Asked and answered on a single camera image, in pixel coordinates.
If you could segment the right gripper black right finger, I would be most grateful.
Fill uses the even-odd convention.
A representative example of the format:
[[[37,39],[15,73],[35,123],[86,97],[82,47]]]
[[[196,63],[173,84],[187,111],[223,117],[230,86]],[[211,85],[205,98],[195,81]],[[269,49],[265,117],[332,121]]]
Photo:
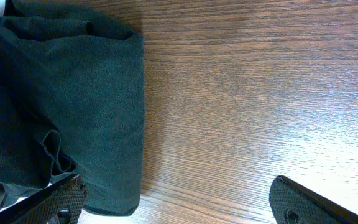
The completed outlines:
[[[278,224],[358,224],[358,214],[283,175],[271,184],[269,204]]]

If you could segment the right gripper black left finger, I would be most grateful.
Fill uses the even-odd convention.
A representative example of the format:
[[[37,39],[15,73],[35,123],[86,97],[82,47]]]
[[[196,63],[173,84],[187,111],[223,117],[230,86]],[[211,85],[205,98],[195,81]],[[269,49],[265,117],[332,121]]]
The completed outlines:
[[[87,198],[80,175],[72,174],[0,212],[0,224],[77,224]]]

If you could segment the dark green t-shirt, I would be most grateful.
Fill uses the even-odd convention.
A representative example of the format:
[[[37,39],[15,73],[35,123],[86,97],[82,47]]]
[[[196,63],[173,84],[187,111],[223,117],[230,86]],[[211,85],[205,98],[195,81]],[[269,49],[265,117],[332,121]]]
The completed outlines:
[[[70,174],[85,210],[129,216],[144,148],[143,37],[78,6],[7,1],[0,16],[0,209]]]

